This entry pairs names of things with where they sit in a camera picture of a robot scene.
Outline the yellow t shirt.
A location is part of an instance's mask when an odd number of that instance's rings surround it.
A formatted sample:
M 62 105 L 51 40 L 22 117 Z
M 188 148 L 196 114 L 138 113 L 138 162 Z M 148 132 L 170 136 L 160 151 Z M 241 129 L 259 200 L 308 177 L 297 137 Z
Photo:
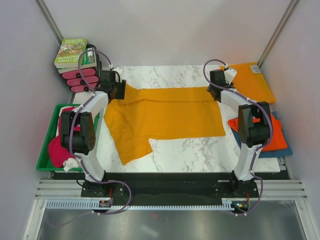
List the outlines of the yellow t shirt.
M 125 87 L 123 99 L 113 99 L 104 115 L 123 165 L 150 154 L 154 140 L 223 137 L 218 103 L 206 87 Z

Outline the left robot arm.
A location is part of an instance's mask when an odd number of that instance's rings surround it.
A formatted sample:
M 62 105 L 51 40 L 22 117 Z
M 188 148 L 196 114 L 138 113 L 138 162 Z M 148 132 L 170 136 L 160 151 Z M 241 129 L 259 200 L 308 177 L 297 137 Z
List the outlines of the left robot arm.
M 73 110 L 60 115 L 60 144 L 75 158 L 85 173 L 85 179 L 94 182 L 92 191 L 99 197 L 106 196 L 110 185 L 103 180 L 105 170 L 97 157 L 94 120 L 97 114 L 103 115 L 108 104 L 125 97 L 126 81 L 116 70 L 103 70 L 101 81 L 88 100 Z

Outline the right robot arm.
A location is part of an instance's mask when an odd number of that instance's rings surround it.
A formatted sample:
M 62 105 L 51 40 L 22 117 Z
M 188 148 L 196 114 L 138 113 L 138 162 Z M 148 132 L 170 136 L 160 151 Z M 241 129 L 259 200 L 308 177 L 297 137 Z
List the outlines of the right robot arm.
M 244 181 L 250 181 L 255 177 L 255 161 L 273 137 L 270 106 L 265 101 L 257 102 L 239 93 L 232 83 L 227 82 L 225 70 L 211 70 L 207 80 L 207 91 L 214 100 L 229 106 L 238 115 L 237 127 L 241 149 L 233 170 L 236 180 L 229 184 L 229 191 L 233 196 L 240 197 L 247 191 Z

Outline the pink and black drawer unit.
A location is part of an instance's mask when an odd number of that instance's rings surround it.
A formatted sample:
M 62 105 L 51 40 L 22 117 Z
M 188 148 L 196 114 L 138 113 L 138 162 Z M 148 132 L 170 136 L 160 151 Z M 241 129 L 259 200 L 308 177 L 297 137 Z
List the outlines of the pink and black drawer unit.
M 78 59 L 78 70 L 59 73 L 72 92 L 88 92 L 99 84 L 102 71 L 102 63 L 100 61 L 99 55 L 95 52 L 95 50 L 96 47 L 94 45 L 87 44 L 85 52 L 82 53 Z M 96 53 L 97 66 L 81 69 L 82 58 L 88 52 Z

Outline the orange plastic folder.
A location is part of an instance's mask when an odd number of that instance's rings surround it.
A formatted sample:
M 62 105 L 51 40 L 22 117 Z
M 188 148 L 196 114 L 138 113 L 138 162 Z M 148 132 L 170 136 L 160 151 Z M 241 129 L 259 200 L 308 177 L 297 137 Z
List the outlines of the orange plastic folder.
M 230 68 L 236 70 L 233 85 L 239 93 L 257 102 L 273 104 L 276 98 L 267 81 L 255 62 L 232 64 Z

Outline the green illustrated book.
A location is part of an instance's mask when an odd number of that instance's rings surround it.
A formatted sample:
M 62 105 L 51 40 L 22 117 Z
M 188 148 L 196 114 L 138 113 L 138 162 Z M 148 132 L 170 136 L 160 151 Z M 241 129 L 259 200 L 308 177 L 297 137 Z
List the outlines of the green illustrated book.
M 86 50 L 87 40 L 85 38 L 64 38 L 54 60 L 57 69 L 73 68 L 78 65 L 81 54 Z

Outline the white t shirt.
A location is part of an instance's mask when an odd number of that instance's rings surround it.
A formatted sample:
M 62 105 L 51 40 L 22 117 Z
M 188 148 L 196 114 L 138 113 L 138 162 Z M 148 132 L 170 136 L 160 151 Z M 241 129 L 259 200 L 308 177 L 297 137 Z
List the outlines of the white t shirt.
M 63 162 L 63 170 L 67 173 L 72 169 L 82 169 L 80 160 L 78 158 L 70 157 Z

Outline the magenta t shirt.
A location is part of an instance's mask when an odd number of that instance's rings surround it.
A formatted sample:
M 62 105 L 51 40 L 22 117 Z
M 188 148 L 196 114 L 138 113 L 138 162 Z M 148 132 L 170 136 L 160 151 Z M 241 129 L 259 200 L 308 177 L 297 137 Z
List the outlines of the magenta t shirt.
M 61 132 L 61 114 L 65 111 L 71 111 L 76 106 L 67 105 L 62 107 L 58 112 L 58 121 L 55 138 L 48 145 L 48 155 L 55 168 L 63 168 L 63 163 L 68 158 L 75 158 L 72 156 L 66 148 L 63 148 L 60 143 L 60 132 Z

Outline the green plastic tray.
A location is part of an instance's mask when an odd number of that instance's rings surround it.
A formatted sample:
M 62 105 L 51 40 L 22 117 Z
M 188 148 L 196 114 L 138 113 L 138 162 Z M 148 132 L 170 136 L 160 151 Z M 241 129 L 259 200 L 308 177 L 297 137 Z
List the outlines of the green plastic tray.
M 51 121 L 42 145 L 36 169 L 41 172 L 65 172 L 62 167 L 55 167 L 49 155 L 50 142 L 59 135 L 59 120 L 64 109 L 74 109 L 80 104 L 57 104 L 54 108 Z

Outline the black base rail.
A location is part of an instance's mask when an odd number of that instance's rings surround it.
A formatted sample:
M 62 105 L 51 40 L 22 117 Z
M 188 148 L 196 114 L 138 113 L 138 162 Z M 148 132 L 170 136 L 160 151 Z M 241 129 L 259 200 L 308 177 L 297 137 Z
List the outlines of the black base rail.
M 83 173 L 54 173 L 53 180 L 75 184 L 84 198 L 111 198 L 115 206 L 211 206 L 223 199 L 254 199 L 258 186 L 289 180 L 288 172 L 262 172 L 248 183 L 231 173 L 107 173 L 104 184 L 85 180 Z

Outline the left aluminium corner post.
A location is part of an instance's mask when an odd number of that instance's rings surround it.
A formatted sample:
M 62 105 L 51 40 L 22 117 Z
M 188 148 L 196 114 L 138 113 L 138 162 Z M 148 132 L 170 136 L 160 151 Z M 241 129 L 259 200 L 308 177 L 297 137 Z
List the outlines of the left aluminium corner post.
M 36 3 L 38 9 L 40 10 L 42 16 L 44 17 L 46 23 L 48 24 L 52 34 L 54 35 L 55 39 L 57 40 L 57 42 L 59 44 L 62 43 L 63 41 L 63 35 L 56 23 L 56 21 L 54 20 L 47 4 L 45 3 L 44 0 L 34 0 L 34 2 Z

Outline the aluminium corner post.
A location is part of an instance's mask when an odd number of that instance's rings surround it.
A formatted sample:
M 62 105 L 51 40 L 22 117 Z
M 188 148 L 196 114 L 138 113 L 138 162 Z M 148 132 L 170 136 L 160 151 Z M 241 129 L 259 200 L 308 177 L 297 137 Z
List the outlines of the aluminium corner post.
M 62 43 L 63 41 L 63 35 L 56 23 L 56 21 L 54 20 L 47 4 L 45 3 L 44 0 L 34 0 L 34 2 L 36 3 L 38 9 L 40 10 L 42 16 L 44 17 L 46 23 L 48 24 L 52 34 L 54 35 L 55 39 L 57 40 L 57 42 L 59 44 Z
M 300 0 L 290 0 L 288 6 L 286 7 L 281 19 L 279 20 L 275 30 L 273 31 L 267 45 L 265 46 L 260 58 L 257 62 L 259 68 L 261 68 L 266 61 L 268 55 L 272 51 L 274 45 L 276 44 L 277 40 L 281 36 L 283 30 L 285 29 L 287 23 L 289 22 L 292 14 L 294 13 L 295 9 L 299 5 Z

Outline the right aluminium corner post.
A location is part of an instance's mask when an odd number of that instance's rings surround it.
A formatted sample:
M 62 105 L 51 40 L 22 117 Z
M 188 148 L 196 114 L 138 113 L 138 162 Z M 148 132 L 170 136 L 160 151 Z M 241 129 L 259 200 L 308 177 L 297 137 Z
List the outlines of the right aluminium corner post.
M 281 36 L 283 30 L 285 29 L 287 23 L 289 22 L 292 14 L 294 13 L 295 9 L 299 5 L 300 0 L 290 0 L 288 6 L 286 7 L 281 19 L 279 20 L 275 30 L 273 31 L 267 45 L 265 46 L 260 58 L 257 62 L 259 68 L 261 68 L 266 61 L 268 55 L 272 51 L 274 45 L 276 44 L 277 40 Z

